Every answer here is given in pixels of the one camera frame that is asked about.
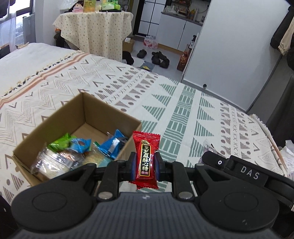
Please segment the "blue green snack packet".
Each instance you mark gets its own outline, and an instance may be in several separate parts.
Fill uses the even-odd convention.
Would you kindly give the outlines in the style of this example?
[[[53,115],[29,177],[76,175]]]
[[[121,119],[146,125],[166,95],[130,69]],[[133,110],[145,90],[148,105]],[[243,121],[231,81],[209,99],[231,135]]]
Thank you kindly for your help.
[[[91,139],[73,138],[70,141],[69,149],[83,154],[91,148]]]

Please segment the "water bottle pack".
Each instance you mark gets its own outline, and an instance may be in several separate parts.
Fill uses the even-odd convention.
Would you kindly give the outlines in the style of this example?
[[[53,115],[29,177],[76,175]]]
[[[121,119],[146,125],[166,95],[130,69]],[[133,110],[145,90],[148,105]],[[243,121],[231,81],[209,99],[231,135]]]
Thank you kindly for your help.
[[[155,36],[147,35],[144,38],[144,46],[150,48],[150,49],[157,49],[158,48],[158,42],[156,40]]]

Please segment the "dotted tablecloth table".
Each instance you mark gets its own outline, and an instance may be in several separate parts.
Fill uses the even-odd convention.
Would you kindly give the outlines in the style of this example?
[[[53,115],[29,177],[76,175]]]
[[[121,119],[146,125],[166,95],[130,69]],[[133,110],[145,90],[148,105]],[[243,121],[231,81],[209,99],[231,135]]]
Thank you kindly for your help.
[[[123,41],[132,33],[131,12],[63,13],[53,25],[85,53],[121,61]]]

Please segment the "red candy packet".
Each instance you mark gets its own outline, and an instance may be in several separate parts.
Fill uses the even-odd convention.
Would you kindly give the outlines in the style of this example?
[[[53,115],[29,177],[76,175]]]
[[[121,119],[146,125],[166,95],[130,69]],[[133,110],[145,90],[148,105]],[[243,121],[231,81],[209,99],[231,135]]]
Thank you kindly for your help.
[[[137,189],[158,189],[155,153],[159,149],[160,134],[133,131],[132,138],[135,143],[136,157],[132,163],[132,176],[129,181]]]

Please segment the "blue orange snack packet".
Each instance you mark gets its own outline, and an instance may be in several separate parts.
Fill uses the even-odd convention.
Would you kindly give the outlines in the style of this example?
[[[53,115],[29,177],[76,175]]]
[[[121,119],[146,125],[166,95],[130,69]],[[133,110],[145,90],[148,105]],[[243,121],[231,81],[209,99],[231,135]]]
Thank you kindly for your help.
[[[121,149],[125,146],[128,138],[125,137],[119,129],[115,130],[113,135],[110,135],[102,144],[94,142],[94,146],[106,157],[115,160]]]

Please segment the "patterned bed cover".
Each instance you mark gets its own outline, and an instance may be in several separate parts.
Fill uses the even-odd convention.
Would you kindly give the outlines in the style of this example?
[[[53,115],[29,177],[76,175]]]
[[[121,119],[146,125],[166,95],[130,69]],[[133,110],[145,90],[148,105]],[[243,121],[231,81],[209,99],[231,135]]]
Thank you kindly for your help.
[[[133,66],[31,43],[1,59],[1,195],[10,202],[29,187],[12,152],[39,124],[79,93],[89,93],[161,136],[165,160],[195,164],[210,143],[287,176],[268,129],[229,103],[178,81]]]

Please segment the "white cake packet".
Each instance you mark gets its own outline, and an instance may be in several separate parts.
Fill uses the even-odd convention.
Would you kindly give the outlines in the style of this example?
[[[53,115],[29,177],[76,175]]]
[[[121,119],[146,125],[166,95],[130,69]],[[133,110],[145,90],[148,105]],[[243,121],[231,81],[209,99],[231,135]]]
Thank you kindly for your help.
[[[94,163],[96,167],[106,167],[110,162],[112,160],[100,151],[91,150],[86,153],[83,164]]]

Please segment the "clear barcode cake packet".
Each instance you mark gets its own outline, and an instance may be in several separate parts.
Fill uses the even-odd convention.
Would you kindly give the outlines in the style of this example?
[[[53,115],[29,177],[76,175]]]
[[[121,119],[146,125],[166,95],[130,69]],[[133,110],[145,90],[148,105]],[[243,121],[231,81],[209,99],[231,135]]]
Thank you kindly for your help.
[[[78,167],[85,157],[71,149],[65,149],[60,153],[49,148],[43,148],[31,166],[33,175],[41,174],[45,178],[53,179]]]

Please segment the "clear nut bar packet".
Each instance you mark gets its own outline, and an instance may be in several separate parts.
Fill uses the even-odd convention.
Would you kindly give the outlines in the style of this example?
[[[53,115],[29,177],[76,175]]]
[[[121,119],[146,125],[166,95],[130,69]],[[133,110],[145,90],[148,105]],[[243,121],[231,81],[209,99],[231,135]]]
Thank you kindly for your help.
[[[203,142],[203,152],[211,151],[213,153],[218,153],[212,143],[210,143],[207,139]]]

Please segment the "cardboard box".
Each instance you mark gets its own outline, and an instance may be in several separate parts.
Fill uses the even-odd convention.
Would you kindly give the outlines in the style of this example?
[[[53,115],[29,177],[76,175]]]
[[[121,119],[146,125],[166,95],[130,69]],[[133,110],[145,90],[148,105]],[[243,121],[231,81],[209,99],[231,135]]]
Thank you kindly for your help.
[[[118,160],[127,160],[135,150],[132,133],[140,131],[141,121],[95,98],[80,93],[37,126],[13,151],[13,160],[30,186],[47,180],[41,174],[33,175],[30,168],[45,146],[66,133],[79,138],[103,143],[107,134],[116,129],[129,140],[118,154]]]

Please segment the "red drink bottle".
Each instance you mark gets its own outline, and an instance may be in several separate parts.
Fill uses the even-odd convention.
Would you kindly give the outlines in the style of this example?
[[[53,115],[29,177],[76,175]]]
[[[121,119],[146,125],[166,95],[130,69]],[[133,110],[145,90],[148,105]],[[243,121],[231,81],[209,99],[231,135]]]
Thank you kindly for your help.
[[[184,71],[186,64],[187,64],[187,61],[188,61],[188,57],[189,57],[189,55],[186,51],[181,55],[181,57],[179,59],[179,63],[177,65],[178,71],[181,71],[181,72]]]

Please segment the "black shoe pair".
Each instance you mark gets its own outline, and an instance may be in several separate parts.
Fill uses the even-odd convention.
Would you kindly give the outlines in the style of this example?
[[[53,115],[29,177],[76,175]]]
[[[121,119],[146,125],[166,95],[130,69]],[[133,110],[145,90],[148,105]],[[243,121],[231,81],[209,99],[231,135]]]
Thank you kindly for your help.
[[[170,60],[165,55],[163,55],[160,51],[152,52],[151,62],[164,69],[167,69],[170,64]]]

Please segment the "white plastic bag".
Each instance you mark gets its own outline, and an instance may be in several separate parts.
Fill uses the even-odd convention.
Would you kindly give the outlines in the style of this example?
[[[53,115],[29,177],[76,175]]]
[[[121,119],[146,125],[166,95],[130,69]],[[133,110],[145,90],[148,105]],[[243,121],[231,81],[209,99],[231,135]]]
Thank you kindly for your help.
[[[294,144],[291,140],[286,140],[286,145],[280,151],[285,161],[288,178],[294,177]]]

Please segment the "small cardboard box floor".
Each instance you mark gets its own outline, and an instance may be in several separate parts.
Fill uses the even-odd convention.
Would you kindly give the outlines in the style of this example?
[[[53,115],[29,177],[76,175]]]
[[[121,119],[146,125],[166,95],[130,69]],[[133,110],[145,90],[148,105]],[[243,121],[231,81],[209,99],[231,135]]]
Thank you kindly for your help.
[[[123,51],[132,53],[134,48],[135,40],[131,39],[130,37],[125,38],[123,41]]]

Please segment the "hanging dark clothes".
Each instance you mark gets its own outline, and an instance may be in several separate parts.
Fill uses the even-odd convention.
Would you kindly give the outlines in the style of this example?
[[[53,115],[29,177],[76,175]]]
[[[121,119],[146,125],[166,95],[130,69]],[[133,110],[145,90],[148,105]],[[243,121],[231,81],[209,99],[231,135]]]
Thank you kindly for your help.
[[[270,45],[286,57],[288,66],[293,70],[293,6],[288,8],[288,13],[272,36]]]

